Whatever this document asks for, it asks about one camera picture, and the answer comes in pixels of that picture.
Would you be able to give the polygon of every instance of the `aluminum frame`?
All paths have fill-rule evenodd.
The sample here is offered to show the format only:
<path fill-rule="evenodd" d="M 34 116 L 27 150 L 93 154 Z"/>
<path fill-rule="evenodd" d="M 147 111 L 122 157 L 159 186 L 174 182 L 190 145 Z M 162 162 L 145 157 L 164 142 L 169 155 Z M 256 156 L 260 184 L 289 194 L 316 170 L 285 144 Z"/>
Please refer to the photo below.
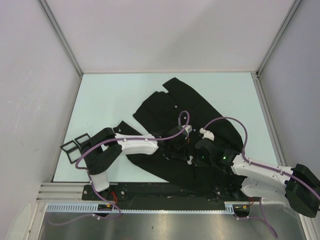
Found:
<path fill-rule="evenodd" d="M 83 72 L 81 70 L 81 67 L 79 66 L 79 63 L 68 44 L 57 20 L 54 17 L 53 12 L 51 11 L 48 3 L 46 0 L 37 0 L 40 8 L 43 10 L 45 16 L 48 19 L 49 24 L 52 27 L 52 30 L 56 34 L 59 42 L 61 43 L 61 47 L 64 49 L 65 53 L 67 54 L 68 58 L 70 59 L 74 69 L 82 79 Z M 279 44 L 280 40 L 282 39 L 282 36 L 286 32 L 291 20 L 293 19 L 294 15 L 296 14 L 299 6 L 301 5 L 302 0 L 295 0 L 285 17 L 279 31 L 277 32 L 275 38 L 273 39 L 271 46 L 269 47 L 265 57 L 263 58 L 261 64 L 259 65 L 259 68 L 255 73 L 252 73 L 252 80 L 257 92 L 257 96 L 261 105 L 261 109 L 263 112 L 264 120 L 267 125 L 267 129 L 270 134 L 272 146 L 274 149 L 274 152 L 276 153 L 276 159 L 278 161 L 279 165 L 286 165 L 286 159 L 285 155 L 283 153 L 281 143 L 277 134 L 277 130 L 272 118 L 272 114 L 264 93 L 264 89 L 261 85 L 260 80 L 260 74 L 262 73 L 264 67 L 266 66 L 268 60 L 270 59 L 271 55 L 275 51 L 277 45 Z M 61 139 L 61 142 L 63 143 L 67 129 L 71 120 L 71 115 L 75 106 L 75 102 L 78 96 L 79 88 L 80 88 L 81 81 L 79 81 L 79 85 L 77 87 L 76 94 L 73 99 L 72 108 L 69 113 L 68 122 L 65 127 L 65 131 L 63 134 L 63 137 Z M 59 151 L 59 154 L 56 158 L 53 171 L 50 175 L 50 179 L 53 179 L 54 173 L 58 164 L 58 159 L 61 154 L 61 151 Z M 86 185 L 86 183 L 43 183 L 40 187 L 39 194 L 36 199 L 36 205 L 35 205 L 35 213 L 33 215 L 33 219 L 31 220 L 32 224 L 30 226 L 30 229 L 28 233 L 26 234 L 27 237 L 25 239 L 28 240 L 37 240 L 40 234 L 41 226 L 44 220 L 45 212 L 47 209 L 47 206 L 50 202 L 60 202 L 60 203 L 81 203 L 81 202 L 88 202 L 88 201 L 82 201 L 82 191 L 83 187 Z M 319 239 L 319 236 L 317 235 L 315 224 L 312 219 L 304 217 L 300 215 L 301 223 L 306 235 L 306 238 L 308 240 L 317 240 Z"/>

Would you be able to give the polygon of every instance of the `purple tube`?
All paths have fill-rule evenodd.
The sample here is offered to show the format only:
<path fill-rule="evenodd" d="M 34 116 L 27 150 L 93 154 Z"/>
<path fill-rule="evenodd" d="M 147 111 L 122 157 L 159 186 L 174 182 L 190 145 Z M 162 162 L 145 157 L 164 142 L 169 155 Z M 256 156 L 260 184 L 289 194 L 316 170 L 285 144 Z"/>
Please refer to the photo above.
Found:
<path fill-rule="evenodd" d="M 183 114 L 186 114 L 186 115 L 187 115 L 186 123 L 185 123 L 185 126 L 183 127 L 183 129 L 181 129 L 178 133 L 176 133 L 176 134 L 174 134 L 174 135 L 172 135 L 172 136 L 164 137 L 164 138 L 147 138 L 147 139 L 148 139 L 149 141 L 166 141 L 166 140 L 170 140 L 170 139 L 173 139 L 173 138 L 179 136 L 181 133 L 183 133 L 183 132 L 186 130 L 186 128 L 187 128 L 187 126 L 188 126 L 188 124 L 189 124 L 189 121 L 190 121 L 190 114 L 189 114 L 189 112 L 186 111 L 186 110 L 184 110 L 184 111 L 182 111 L 182 112 L 180 113 L 180 115 L 179 115 L 179 117 L 178 117 L 178 122 L 179 122 L 179 123 L 181 122 L 181 116 L 182 116 Z M 141 140 L 141 139 L 145 139 L 145 138 L 144 138 L 144 137 L 128 137 L 128 138 L 127 138 L 127 140 Z M 79 157 L 79 159 L 78 159 L 78 160 L 76 161 L 76 163 L 75 163 L 75 168 L 76 168 L 76 169 L 88 170 L 86 167 L 81 167 L 81 166 L 79 166 L 79 163 L 81 162 L 82 159 L 84 159 L 84 158 L 85 158 L 89 153 L 91 153 L 93 150 L 99 148 L 100 146 L 102 146 L 102 145 L 104 145 L 104 144 L 108 144 L 108 143 L 116 142 L 116 141 L 123 141 L 123 140 L 124 140 L 124 138 L 113 138 L 113 139 L 108 139 L 108 140 L 102 141 L 102 142 L 94 145 L 93 147 L 91 147 L 90 149 L 88 149 L 84 154 L 82 154 L 81 157 Z M 103 197 L 97 192 L 97 190 L 95 189 L 94 183 L 92 182 L 92 179 L 91 179 L 91 176 L 90 176 L 89 172 L 88 172 L 87 174 L 88 174 L 88 177 L 89 177 L 89 179 L 90 179 L 90 181 L 91 181 L 91 186 L 92 186 L 92 189 L 93 189 L 94 193 L 95 193 L 101 200 L 103 200 L 103 201 L 107 202 L 108 204 L 112 205 L 114 208 L 116 208 L 116 209 L 119 211 L 119 213 L 118 213 L 116 216 L 112 216 L 112 217 L 102 217 L 102 216 L 100 216 L 100 218 L 102 218 L 102 219 L 116 219 L 116 218 L 120 217 L 121 214 L 122 214 L 120 208 L 119 208 L 116 204 L 114 204 L 113 202 L 108 201 L 107 199 L 103 198 Z"/>
<path fill-rule="evenodd" d="M 242 148 L 242 152 L 241 152 L 241 155 L 243 157 L 243 159 L 249 163 L 250 161 L 247 159 L 247 157 L 245 156 L 245 148 L 247 146 L 247 142 L 248 142 L 248 131 L 247 131 L 247 128 L 245 127 L 245 125 L 240 122 L 238 119 L 236 118 L 233 118 L 233 117 L 229 117 L 229 116 L 222 116 L 222 117 L 217 117 L 213 120 L 211 120 L 210 122 L 207 123 L 207 125 L 205 125 L 204 129 L 206 129 L 210 124 L 214 123 L 215 121 L 218 121 L 218 120 L 221 120 L 221 119 L 230 119 L 230 120 L 233 120 L 233 121 L 236 121 L 237 123 L 239 123 L 243 130 L 244 130 L 244 133 L 245 133 L 245 139 L 244 139 L 244 143 L 243 143 L 243 148 Z M 266 166 L 266 165 L 263 165 L 263 164 L 260 164 L 260 163 L 256 163 L 256 162 L 251 162 L 252 165 L 255 165 L 257 167 L 260 167 L 260 168 L 263 168 L 263 169 L 268 169 L 268 170 L 271 170 L 271 171 L 274 171 L 276 173 L 281 173 L 281 170 L 277 169 L 277 168 L 274 168 L 274 167 L 270 167 L 270 166 Z M 318 195 L 318 193 L 316 191 L 314 191 L 308 184 L 306 184 L 304 181 L 302 181 L 301 179 L 299 179 L 298 177 L 296 176 L 293 176 L 292 174 L 290 173 L 287 173 L 285 171 L 282 172 L 282 174 L 294 179 L 295 181 L 299 182 L 300 184 L 302 184 L 304 187 L 306 187 L 313 195 L 315 195 L 315 197 L 320 201 L 320 196 Z"/>
<path fill-rule="evenodd" d="M 271 232 L 272 236 L 277 239 L 278 238 L 278 234 L 276 232 L 276 230 L 270 225 L 270 223 L 268 222 L 268 220 L 266 219 L 266 216 L 265 216 L 265 212 L 262 208 L 262 198 L 260 198 L 260 202 L 259 202 L 259 205 L 260 205 L 260 209 L 261 209 L 261 213 L 262 213 L 262 216 L 263 216 L 263 219 L 260 218 L 260 217 L 257 217 L 257 216 L 248 216 L 248 217 L 238 217 L 236 213 L 234 213 L 234 216 L 236 217 L 237 220 L 249 220 L 249 219 L 255 219 L 255 220 L 259 220 L 263 223 L 265 223 L 269 229 L 269 231 Z"/>
<path fill-rule="evenodd" d="M 70 223 L 73 223 L 73 222 L 77 221 L 78 219 L 82 219 L 82 218 L 89 217 L 89 216 L 93 217 L 93 214 L 84 214 L 84 215 L 78 216 L 78 217 L 76 217 L 76 218 L 74 218 L 74 219 L 72 219 L 70 221 L 66 221 L 66 222 L 62 222 L 62 223 L 51 222 L 49 217 L 46 218 L 46 221 L 52 226 L 60 227 L 60 226 L 65 226 L 65 225 L 68 225 Z"/>

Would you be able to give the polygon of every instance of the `wire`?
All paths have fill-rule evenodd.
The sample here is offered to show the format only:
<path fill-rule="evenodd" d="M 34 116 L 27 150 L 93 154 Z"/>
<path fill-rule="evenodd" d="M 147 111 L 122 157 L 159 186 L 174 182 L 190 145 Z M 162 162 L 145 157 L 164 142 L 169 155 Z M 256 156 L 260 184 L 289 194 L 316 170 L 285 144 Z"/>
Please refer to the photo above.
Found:
<path fill-rule="evenodd" d="M 252 206 L 255 203 L 255 200 L 253 199 L 253 197 L 249 197 L 249 200 L 250 200 L 250 206 Z"/>
<path fill-rule="evenodd" d="M 66 222 L 62 222 L 62 223 L 54 223 L 54 222 L 50 221 L 49 217 L 46 218 L 46 221 L 52 226 L 60 227 L 60 226 L 64 226 L 64 225 L 68 225 L 70 223 L 73 223 L 73 222 L 77 221 L 78 219 L 82 219 L 82 218 L 89 217 L 89 216 L 94 217 L 97 215 L 89 213 L 89 214 L 78 216 L 70 221 L 66 221 Z"/>
<path fill-rule="evenodd" d="M 263 222 L 264 224 L 267 224 L 264 219 L 262 219 L 262 218 L 260 218 L 260 217 L 257 217 L 257 216 L 238 217 L 236 214 L 234 214 L 234 216 L 236 217 L 237 220 L 255 219 L 255 220 L 259 220 L 259 221 Z M 275 230 L 272 226 L 270 226 L 270 232 L 271 232 L 271 234 L 273 235 L 273 237 L 274 237 L 275 239 L 278 238 L 278 234 L 277 234 L 276 230 Z"/>
<path fill-rule="evenodd" d="M 118 202 L 117 195 L 116 195 L 116 193 L 114 191 L 112 191 L 111 194 L 113 195 L 113 201 L 116 204 Z"/>
<path fill-rule="evenodd" d="M 117 141 L 124 141 L 125 139 L 126 140 L 147 140 L 147 141 L 166 141 L 166 140 L 170 140 L 170 139 L 173 139 L 177 136 L 179 136 L 180 134 L 182 134 L 188 124 L 189 124 L 189 121 L 190 121 L 190 114 L 188 111 L 186 110 L 183 110 L 182 112 L 180 112 L 179 114 L 179 117 L 178 117 L 178 122 L 180 123 L 181 122 L 181 116 L 183 114 L 186 114 L 187 115 L 187 119 L 186 119 L 186 123 L 184 125 L 184 127 L 176 134 L 172 135 L 172 136 L 168 136 L 168 137 L 164 137 L 164 138 L 145 138 L 145 137 L 128 137 L 128 138 L 112 138 L 112 139 L 107 139 L 107 140 L 104 140 L 96 145 L 94 145 L 93 147 L 91 147 L 90 149 L 88 149 L 84 154 L 81 155 L 81 157 L 79 157 L 79 159 L 76 161 L 75 163 L 75 168 L 76 169 L 82 169 L 82 170 L 86 170 L 87 171 L 87 174 L 88 174 L 88 177 L 89 177 L 89 180 L 91 182 L 91 186 L 92 186 L 92 189 L 94 191 L 94 193 L 98 196 L 98 198 L 100 198 L 101 200 L 107 202 L 108 204 L 112 205 L 114 208 L 116 208 L 118 210 L 118 214 L 116 216 L 113 216 L 113 217 L 101 217 L 102 219 L 116 219 L 118 217 L 120 217 L 122 215 L 121 213 L 121 209 L 113 202 L 110 202 L 108 201 L 107 199 L 103 198 L 99 193 L 98 191 L 96 190 L 95 186 L 94 186 L 94 183 L 92 181 L 92 178 L 89 174 L 89 171 L 86 167 L 81 167 L 79 166 L 79 163 L 81 162 L 82 159 L 84 159 L 89 153 L 91 153 L 93 150 L 99 148 L 100 146 L 104 145 L 104 144 L 108 144 L 108 143 L 112 143 L 112 142 L 117 142 Z"/>
<path fill-rule="evenodd" d="M 96 145 L 94 145 L 93 147 L 91 147 L 90 149 L 88 149 L 84 154 L 81 155 L 81 157 L 79 157 L 79 159 L 76 161 L 75 163 L 75 168 L 76 169 L 83 169 L 83 170 L 87 170 L 86 167 L 81 167 L 79 166 L 79 163 L 89 154 L 91 153 L 93 150 L 99 148 L 100 146 L 104 145 L 104 144 L 108 144 L 108 143 L 112 143 L 112 142 L 117 142 L 117 141 L 123 141 L 123 140 L 145 140 L 147 139 L 148 141 L 166 141 L 166 140 L 170 140 L 170 139 L 173 139 L 177 136 L 179 136 L 180 134 L 182 134 L 188 124 L 189 124 L 189 121 L 190 121 L 190 114 L 188 111 L 184 110 L 180 113 L 178 119 L 180 120 L 181 119 L 181 116 L 182 114 L 185 113 L 187 115 L 187 119 L 186 119 L 186 123 L 184 125 L 184 127 L 176 134 L 172 135 L 172 136 L 168 136 L 168 137 L 164 137 L 164 138 L 145 138 L 145 137 L 128 137 L 128 138 L 112 138 L 112 139 L 107 139 L 107 140 L 104 140 Z"/>
<path fill-rule="evenodd" d="M 260 198 L 259 205 L 260 205 L 261 213 L 262 213 L 262 216 L 263 216 L 263 219 L 264 219 L 265 224 L 267 225 L 269 231 L 270 231 L 271 234 L 274 236 L 274 238 L 277 239 L 277 238 L 278 238 L 278 234 L 276 233 L 276 231 L 274 230 L 274 228 L 270 225 L 270 223 L 269 223 L 268 220 L 266 219 L 265 211 L 264 211 L 264 209 L 262 208 L 262 197 Z"/>
<path fill-rule="evenodd" d="M 278 234 L 277 234 L 276 230 L 269 224 L 269 222 L 268 222 L 267 219 L 266 219 L 265 211 L 264 211 L 263 208 L 262 208 L 262 198 L 260 198 L 259 205 L 260 205 L 260 209 L 261 209 L 261 213 L 262 213 L 263 219 L 260 218 L 260 217 L 257 217 L 257 216 L 238 217 L 236 213 L 234 213 L 234 216 L 236 217 L 237 220 L 255 219 L 255 220 L 259 220 L 259 221 L 265 223 L 265 224 L 267 225 L 269 231 L 271 232 L 272 236 L 273 236 L 275 239 L 277 239 L 277 238 L 278 238 Z"/>
<path fill-rule="evenodd" d="M 210 124 L 214 123 L 215 121 L 218 121 L 218 120 L 222 120 L 222 119 L 230 119 L 230 120 L 233 120 L 233 121 L 236 121 L 237 123 L 239 123 L 241 125 L 241 127 L 243 128 L 244 130 L 244 133 L 245 133 L 245 139 L 244 139 L 244 144 L 243 144 L 243 148 L 242 148 L 242 152 L 241 152 L 241 155 L 243 157 L 243 159 L 249 164 L 252 164 L 254 166 L 257 166 L 257 167 L 260 167 L 260 168 L 263 168 L 263 169 L 268 169 L 268 170 L 271 170 L 271 171 L 274 171 L 276 173 L 280 173 L 280 174 L 283 174 L 283 175 L 286 175 L 292 179 L 294 179 L 295 181 L 299 182 L 300 184 L 302 184 L 304 187 L 306 187 L 313 195 L 315 195 L 315 197 L 320 201 L 320 196 L 318 195 L 318 193 L 316 191 L 314 191 L 308 184 L 306 184 L 304 181 L 302 181 L 301 179 L 299 179 L 298 177 L 290 174 L 290 173 L 287 173 L 286 171 L 281 171 L 279 170 L 278 168 L 274 168 L 274 167 L 271 167 L 271 166 L 266 166 L 266 165 L 263 165 L 263 164 L 260 164 L 260 163 L 256 163 L 256 162 L 253 162 L 253 161 L 249 161 L 247 159 L 247 157 L 245 156 L 245 148 L 247 146 L 247 142 L 248 142 L 248 131 L 247 131 L 247 128 L 245 127 L 245 125 L 239 121 L 238 119 L 236 118 L 233 118 L 233 117 L 229 117 L 229 116 L 221 116 L 221 117 L 217 117 L 213 120 L 211 120 L 210 122 L 207 123 L 207 125 L 205 125 L 204 129 L 206 129 Z"/>
<path fill-rule="evenodd" d="M 320 201 L 320 196 L 316 193 L 316 191 L 314 191 L 309 185 L 307 185 L 304 181 L 302 181 L 301 179 L 299 179 L 298 177 L 290 174 L 290 173 L 287 173 L 285 171 L 281 171 L 277 168 L 274 168 L 274 167 L 271 167 L 271 166 L 266 166 L 266 165 L 263 165 L 263 164 L 260 164 L 260 163 L 256 163 L 256 162 L 253 162 L 253 161 L 249 161 L 247 159 L 247 157 L 245 156 L 245 149 L 246 149 L 246 146 L 247 146 L 247 143 L 248 143 L 248 131 L 247 131 L 247 128 L 245 127 L 245 125 L 239 121 L 238 119 L 236 118 L 233 118 L 233 117 L 229 117 L 229 116 L 221 116 L 221 117 L 217 117 L 213 120 L 211 120 L 210 122 L 208 122 L 204 129 L 206 129 L 210 124 L 218 121 L 218 120 L 222 120 L 222 119 L 230 119 L 230 120 L 233 120 L 237 123 L 239 123 L 241 125 L 241 127 L 243 128 L 244 130 L 244 133 L 245 133 L 245 139 L 244 139 L 244 143 L 243 143 L 243 148 L 242 148 L 242 151 L 241 151 L 241 155 L 243 157 L 243 159 L 248 163 L 248 164 L 252 164 L 254 166 L 257 166 L 257 167 L 260 167 L 260 168 L 263 168 L 263 169 L 268 169 L 268 170 L 271 170 L 271 171 L 274 171 L 276 173 L 280 173 L 280 174 L 283 174 L 283 175 L 286 175 L 292 179 L 294 179 L 295 181 L 299 182 L 300 184 L 302 184 L 304 187 L 306 187 L 312 194 L 315 195 L 316 198 L 318 198 L 318 200 Z M 265 217 L 265 214 L 264 214 L 264 211 L 263 211 L 263 208 L 262 208 L 262 200 L 260 199 L 260 209 L 261 209 L 261 212 L 262 212 L 262 215 L 263 215 L 263 218 L 264 220 L 262 219 L 259 219 L 259 218 L 255 218 L 255 217 L 251 217 L 251 218 L 255 218 L 255 219 L 258 219 L 260 221 L 263 221 L 267 227 L 269 228 L 270 232 L 272 233 L 272 235 L 275 237 L 275 238 L 278 238 L 278 235 L 277 233 L 275 232 L 275 230 L 273 229 L 273 227 L 269 224 L 269 222 L 267 221 L 266 217 Z"/>

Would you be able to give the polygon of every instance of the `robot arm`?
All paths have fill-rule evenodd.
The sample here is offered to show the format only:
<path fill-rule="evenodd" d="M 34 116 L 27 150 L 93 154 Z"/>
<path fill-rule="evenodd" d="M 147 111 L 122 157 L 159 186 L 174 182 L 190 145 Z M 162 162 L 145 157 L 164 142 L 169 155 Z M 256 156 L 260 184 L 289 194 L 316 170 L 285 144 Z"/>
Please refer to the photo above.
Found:
<path fill-rule="evenodd" d="M 199 131 L 202 139 L 195 144 L 193 155 L 189 156 L 185 152 L 183 154 L 177 153 L 180 147 L 184 148 L 191 130 L 190 125 L 179 125 L 162 134 L 134 136 L 114 133 L 112 128 L 107 127 L 83 142 L 79 142 L 82 136 L 76 138 L 75 141 L 80 146 L 81 154 L 84 154 L 95 145 L 110 140 L 105 144 L 105 150 L 99 146 L 84 157 L 94 188 L 98 192 L 109 188 L 107 169 L 117 157 L 130 154 L 152 155 L 158 152 L 166 154 L 169 151 L 170 155 L 174 155 L 178 160 L 185 161 L 185 164 L 192 164 L 199 168 L 211 166 L 223 171 L 226 176 L 236 177 L 240 180 L 237 190 L 247 197 L 267 198 L 276 202 L 289 203 L 295 211 L 304 216 L 314 218 L 317 215 L 320 206 L 317 197 L 290 176 L 283 174 L 285 172 L 298 177 L 314 191 L 320 193 L 320 181 L 306 166 L 301 164 L 297 164 L 295 168 L 277 166 L 251 158 L 247 162 L 238 151 L 233 149 L 225 149 L 218 158 L 212 157 L 217 156 L 217 148 L 214 143 L 215 136 L 212 132 L 204 129 Z M 180 131 L 181 134 L 178 136 L 160 141 Z"/>
<path fill-rule="evenodd" d="M 161 139 L 162 137 L 165 138 L 167 135 L 172 136 L 182 131 L 182 129 L 184 129 L 184 131 L 179 134 L 179 136 L 172 138 L 172 140 L 169 139 L 161 142 L 157 141 L 157 139 Z M 165 132 L 161 135 L 123 135 L 114 133 L 112 128 L 107 127 L 93 137 L 89 137 L 89 139 L 84 142 L 79 142 L 79 138 L 81 138 L 80 136 L 76 138 L 76 142 L 80 146 L 81 154 L 84 154 L 86 151 L 102 141 L 113 140 L 110 143 L 104 144 L 106 146 L 105 150 L 99 146 L 84 158 L 94 188 L 98 192 L 101 192 L 109 188 L 110 183 L 108 181 L 107 169 L 117 159 L 117 157 L 130 154 L 152 155 L 159 151 L 165 152 L 172 145 L 177 147 L 177 144 L 185 144 L 186 138 L 191 130 L 192 127 L 190 125 L 179 125 L 171 131 Z M 188 160 L 184 159 L 183 155 L 178 156 L 178 158 L 184 161 Z"/>

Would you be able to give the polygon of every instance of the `black cloth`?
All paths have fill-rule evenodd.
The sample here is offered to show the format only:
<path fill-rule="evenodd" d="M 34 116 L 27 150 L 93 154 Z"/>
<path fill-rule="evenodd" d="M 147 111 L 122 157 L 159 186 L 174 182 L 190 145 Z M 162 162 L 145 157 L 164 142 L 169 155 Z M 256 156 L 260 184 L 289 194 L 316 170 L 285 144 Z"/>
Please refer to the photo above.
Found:
<path fill-rule="evenodd" d="M 188 152 L 192 154 L 195 144 L 201 139 L 199 129 L 212 119 L 222 115 L 212 107 L 199 93 L 184 82 L 173 78 L 163 86 L 168 93 L 154 92 L 138 108 L 133 117 L 149 132 L 157 133 L 171 130 L 178 125 L 178 116 L 183 110 L 190 113 L 189 125 L 196 131 L 189 134 Z M 125 122 L 121 122 L 113 130 L 121 134 L 140 135 Z M 226 119 L 211 124 L 208 128 L 214 136 L 214 143 L 222 149 L 241 151 L 243 142 L 233 125 Z M 150 172 L 172 184 L 198 193 L 212 193 L 215 186 L 229 186 L 234 178 L 214 169 L 211 166 L 196 167 L 183 161 L 170 159 L 163 154 L 133 154 L 127 158 L 138 167 Z"/>

